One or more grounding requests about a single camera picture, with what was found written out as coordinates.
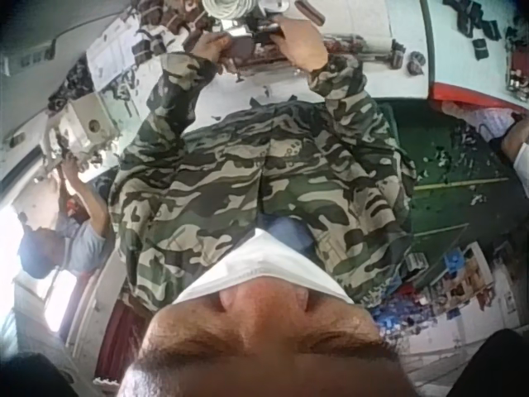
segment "blue object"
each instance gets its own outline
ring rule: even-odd
[[[444,256],[446,269],[452,275],[455,275],[459,269],[465,267],[465,256],[460,248],[448,252]]]

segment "spool of thread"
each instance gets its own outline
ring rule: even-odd
[[[203,0],[206,12],[217,19],[238,19],[257,6],[257,0]]]

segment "dark hair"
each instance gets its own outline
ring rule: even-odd
[[[26,231],[18,248],[22,269],[37,280],[45,279],[55,268],[55,263],[42,250],[35,232]]]

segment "hand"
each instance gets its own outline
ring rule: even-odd
[[[225,32],[204,33],[195,45],[191,54],[210,60],[217,64],[221,53],[230,48],[231,36]]]
[[[329,61],[329,53],[323,44],[319,30],[310,21],[276,17],[284,38],[273,35],[272,40],[290,62],[300,69],[312,72],[321,69]]]
[[[77,159],[75,159],[74,155],[71,152],[66,155],[66,159],[64,159],[63,164],[60,166],[60,168],[63,170],[63,174],[69,181],[69,184],[72,185],[72,188],[75,189],[76,185],[82,183],[81,179],[79,179],[79,168],[77,166]]]

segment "white face mask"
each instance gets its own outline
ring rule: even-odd
[[[514,170],[522,181],[523,188],[529,198],[529,145],[526,143],[522,144],[522,148],[514,162]]]
[[[260,229],[192,283],[174,304],[214,294],[258,277],[275,277],[353,304],[325,271]]]

